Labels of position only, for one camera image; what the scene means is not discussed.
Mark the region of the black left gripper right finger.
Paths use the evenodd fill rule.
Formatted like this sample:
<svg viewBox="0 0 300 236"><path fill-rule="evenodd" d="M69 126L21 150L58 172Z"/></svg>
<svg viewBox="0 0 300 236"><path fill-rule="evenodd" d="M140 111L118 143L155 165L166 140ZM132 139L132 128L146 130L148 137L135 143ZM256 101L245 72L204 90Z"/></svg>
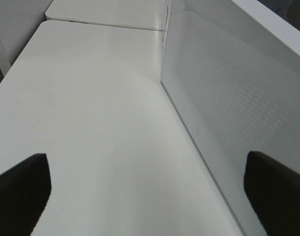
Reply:
<svg viewBox="0 0 300 236"><path fill-rule="evenodd" d="M247 155L244 191L269 236L300 236L300 174L259 151Z"/></svg>

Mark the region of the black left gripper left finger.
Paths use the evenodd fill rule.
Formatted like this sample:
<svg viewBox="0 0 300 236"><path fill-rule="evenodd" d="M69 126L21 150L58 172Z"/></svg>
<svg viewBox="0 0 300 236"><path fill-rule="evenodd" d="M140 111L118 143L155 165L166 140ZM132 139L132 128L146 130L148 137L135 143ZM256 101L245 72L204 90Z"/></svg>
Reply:
<svg viewBox="0 0 300 236"><path fill-rule="evenodd" d="M0 174L0 236L30 236L51 190L44 153L34 154Z"/></svg>

